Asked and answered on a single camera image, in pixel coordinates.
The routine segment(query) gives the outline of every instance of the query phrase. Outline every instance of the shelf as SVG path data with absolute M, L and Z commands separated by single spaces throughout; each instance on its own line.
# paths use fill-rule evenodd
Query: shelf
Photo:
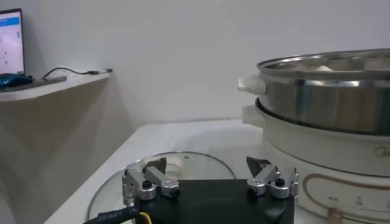
M 84 85 L 98 80 L 107 79 L 110 74 L 99 75 L 77 75 L 68 77 L 65 81 L 48 84 L 45 86 L 38 86 L 30 89 L 24 89 L 14 92 L 0 93 L 0 102 L 9 102 L 17 100 L 32 99 L 51 93 L 56 93 L 76 86 Z

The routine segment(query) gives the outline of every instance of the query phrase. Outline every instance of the cable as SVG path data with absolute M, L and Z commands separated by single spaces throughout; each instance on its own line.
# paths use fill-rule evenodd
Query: cable
M 147 220 L 147 224 L 152 224 L 152 219 L 149 216 L 149 214 L 147 214 L 145 212 L 140 212 L 140 215 L 142 215 Z
M 54 68 L 54 69 L 50 70 L 50 71 L 49 71 L 48 73 L 46 73 L 46 75 L 44 75 L 42 78 L 45 79 L 48 75 L 52 74 L 54 71 L 57 71 L 57 70 L 66 70 L 66 71 L 73 72 L 73 73 L 79 74 L 79 75 L 98 75 L 98 74 L 113 72 L 113 70 L 110 69 L 110 68 L 108 68 L 108 69 L 103 69 L 103 70 L 100 70 L 100 71 L 78 72 L 78 71 L 72 70 L 72 69 L 70 69 L 70 68 L 58 67 L 58 68 Z
M 134 219 L 140 214 L 136 207 L 126 207 L 124 209 L 102 212 L 96 218 L 86 221 L 84 224 L 119 224 Z

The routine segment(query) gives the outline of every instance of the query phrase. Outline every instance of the glass lid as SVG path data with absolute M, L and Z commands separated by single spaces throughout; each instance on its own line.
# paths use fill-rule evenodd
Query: glass lid
M 224 162 L 195 152 L 168 152 L 150 156 L 126 168 L 140 172 L 148 162 L 161 158 L 166 158 L 166 175 L 175 180 L 235 179 L 234 173 Z M 122 172 L 123 170 L 116 172 L 95 193 L 88 207 L 88 219 L 95 218 L 100 212 L 125 208 L 122 199 Z

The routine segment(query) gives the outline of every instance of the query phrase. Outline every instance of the pot handle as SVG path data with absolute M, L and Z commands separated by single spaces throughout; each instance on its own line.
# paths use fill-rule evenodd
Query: pot handle
M 258 75 L 251 75 L 238 80 L 238 91 L 264 95 L 266 94 L 266 84 Z
M 243 107 L 243 123 L 259 128 L 265 128 L 266 119 L 257 111 L 257 107 L 255 105 L 249 105 Z

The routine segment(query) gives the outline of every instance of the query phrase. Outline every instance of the pot rim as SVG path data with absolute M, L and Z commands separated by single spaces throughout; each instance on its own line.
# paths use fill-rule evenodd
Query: pot rim
M 324 61 L 332 58 L 352 58 L 352 57 L 386 57 L 390 59 L 390 48 L 386 49 L 367 49 L 357 51 L 334 51 L 323 52 L 319 54 L 304 54 L 294 55 L 289 57 L 275 58 L 262 61 L 257 64 L 257 68 L 261 73 L 273 75 L 276 77 L 284 77 L 289 79 L 316 79 L 316 80 L 390 80 L 389 70 L 351 70 L 351 71 L 291 71 L 280 68 L 270 68 L 270 65 L 291 61 L 304 61 L 309 59 L 324 59 Z
M 259 113 L 261 113 L 266 120 L 272 120 L 273 122 L 278 122 L 287 127 L 316 132 L 327 136 L 336 136 L 337 138 L 362 139 L 365 141 L 385 141 L 385 142 L 390 141 L 390 135 L 384 135 L 383 133 L 374 133 L 371 131 L 347 130 L 347 129 L 335 128 L 335 127 L 325 127 L 311 122 L 305 122 L 301 120 L 295 120 L 288 117 L 284 117 L 280 114 L 277 114 L 267 109 L 260 102 L 259 97 L 257 97 L 255 101 L 255 106 L 256 109 L 259 111 Z

